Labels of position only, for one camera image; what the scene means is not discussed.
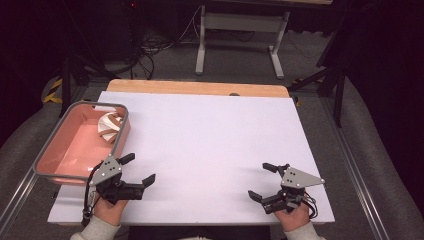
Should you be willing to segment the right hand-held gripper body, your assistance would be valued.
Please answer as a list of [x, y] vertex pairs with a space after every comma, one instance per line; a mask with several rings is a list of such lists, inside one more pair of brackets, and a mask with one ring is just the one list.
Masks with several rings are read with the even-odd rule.
[[322, 185], [325, 180], [291, 167], [289, 164], [278, 167], [279, 171], [276, 173], [281, 177], [281, 189], [273, 196], [262, 198], [260, 204], [265, 213], [271, 214], [276, 211], [291, 213], [304, 203], [308, 206], [310, 215], [317, 215], [316, 200], [306, 192], [306, 188]]

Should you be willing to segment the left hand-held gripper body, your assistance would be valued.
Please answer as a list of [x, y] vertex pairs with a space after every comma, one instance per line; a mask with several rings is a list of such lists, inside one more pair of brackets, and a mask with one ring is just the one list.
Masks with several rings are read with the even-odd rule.
[[131, 184], [121, 179], [123, 166], [113, 155], [103, 160], [94, 172], [89, 185], [96, 188], [98, 194], [112, 204], [119, 200], [141, 200], [145, 187], [142, 183]]

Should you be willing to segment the person's left hand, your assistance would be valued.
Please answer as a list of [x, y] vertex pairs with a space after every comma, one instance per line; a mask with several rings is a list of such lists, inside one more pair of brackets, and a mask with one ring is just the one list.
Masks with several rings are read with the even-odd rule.
[[94, 205], [94, 215], [112, 226], [119, 226], [127, 204], [127, 200], [119, 200], [117, 203], [112, 204], [101, 196], [97, 196]]

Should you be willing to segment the person's right hand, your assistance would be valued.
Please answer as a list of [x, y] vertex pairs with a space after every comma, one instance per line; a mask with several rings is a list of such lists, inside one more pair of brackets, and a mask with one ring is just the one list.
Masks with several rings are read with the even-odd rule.
[[285, 232], [294, 231], [310, 222], [309, 208], [304, 203], [291, 213], [276, 211], [274, 215], [279, 220]]

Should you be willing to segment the crumpled white and brown cloth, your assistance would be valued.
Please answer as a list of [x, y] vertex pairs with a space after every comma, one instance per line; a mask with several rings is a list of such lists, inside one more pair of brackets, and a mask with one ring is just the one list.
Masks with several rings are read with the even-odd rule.
[[117, 112], [106, 113], [98, 120], [98, 135], [113, 143], [121, 129], [123, 118]]

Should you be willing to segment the pink bin with grey rim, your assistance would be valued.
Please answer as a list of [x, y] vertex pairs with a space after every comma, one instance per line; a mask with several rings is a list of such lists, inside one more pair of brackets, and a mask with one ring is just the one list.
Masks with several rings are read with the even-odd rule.
[[[122, 126], [113, 142], [98, 133], [99, 120], [116, 113]], [[56, 184], [85, 185], [94, 166], [109, 154], [122, 156], [130, 131], [128, 109], [121, 104], [77, 102], [64, 113], [42, 150], [33, 171]]]

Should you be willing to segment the white table mat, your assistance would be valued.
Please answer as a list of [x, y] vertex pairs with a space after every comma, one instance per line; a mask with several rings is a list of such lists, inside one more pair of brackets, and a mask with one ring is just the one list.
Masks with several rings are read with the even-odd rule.
[[280, 189], [264, 163], [318, 175], [296, 107], [289, 98], [104, 92], [129, 111], [124, 151], [135, 159], [123, 180], [156, 177], [124, 210], [125, 225], [268, 225], [252, 201]]

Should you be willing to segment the yellow and black hazard tape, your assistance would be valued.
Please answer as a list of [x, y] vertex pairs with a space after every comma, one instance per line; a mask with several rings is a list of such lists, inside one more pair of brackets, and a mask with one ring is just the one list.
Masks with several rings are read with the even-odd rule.
[[52, 86], [50, 87], [50, 90], [48, 91], [44, 99], [42, 100], [42, 102], [43, 103], [52, 102], [52, 103], [61, 104], [63, 102], [62, 98], [56, 96], [56, 92], [59, 90], [61, 85], [62, 85], [62, 79], [61, 78], [56, 79], [54, 83], [52, 84]]

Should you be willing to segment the black tripod stand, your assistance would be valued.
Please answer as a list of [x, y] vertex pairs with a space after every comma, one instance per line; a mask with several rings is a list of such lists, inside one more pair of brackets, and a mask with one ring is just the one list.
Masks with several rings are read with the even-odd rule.
[[316, 66], [325, 66], [323, 70], [305, 78], [293, 82], [288, 87], [289, 93], [297, 92], [303, 87], [318, 82], [321, 80], [319, 87], [316, 89], [316, 94], [319, 97], [329, 97], [332, 92], [335, 92], [335, 100], [333, 105], [333, 119], [337, 127], [341, 127], [341, 109], [344, 94], [345, 74], [343, 68], [337, 63], [329, 63], [327, 58], [330, 55], [331, 48], [336, 41], [338, 32], [334, 32], [326, 45], [322, 55], [320, 56]]
[[60, 116], [78, 100], [82, 91], [88, 87], [90, 82], [89, 69], [107, 80], [112, 80], [115, 75], [107, 71], [103, 66], [81, 54], [68, 51], [62, 61], [62, 104]]

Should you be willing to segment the aluminium floor rail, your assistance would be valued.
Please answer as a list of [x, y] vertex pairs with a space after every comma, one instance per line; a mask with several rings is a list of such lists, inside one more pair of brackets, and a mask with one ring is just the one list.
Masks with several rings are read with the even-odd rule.
[[338, 127], [333, 119], [333, 110], [331, 101], [327, 98], [320, 99], [321, 106], [327, 119], [330, 121], [331, 129], [337, 139], [338, 145], [342, 151], [345, 166], [350, 180], [355, 189], [356, 195], [366, 216], [368, 224], [374, 235], [375, 240], [390, 240], [388, 232], [383, 224], [380, 214], [376, 208], [373, 197], [365, 183], [363, 175], [359, 169], [356, 159], [348, 144], [347, 138], [341, 127]]
[[0, 215], [0, 240], [3, 240], [10, 230], [26, 199], [30, 195], [37, 179], [38, 176], [32, 170], [29, 170], [18, 185], [11, 200]]

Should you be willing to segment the white metal desk frame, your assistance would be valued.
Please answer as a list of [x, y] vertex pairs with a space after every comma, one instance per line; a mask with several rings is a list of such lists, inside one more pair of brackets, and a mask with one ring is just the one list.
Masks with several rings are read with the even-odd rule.
[[200, 36], [195, 74], [202, 75], [206, 54], [206, 30], [235, 30], [275, 33], [276, 40], [268, 47], [268, 52], [273, 64], [275, 75], [278, 79], [283, 79], [283, 72], [278, 56], [279, 48], [289, 21], [290, 13], [284, 12], [282, 16], [256, 16], [240, 15], [230, 13], [208, 12], [204, 5], [200, 6]]

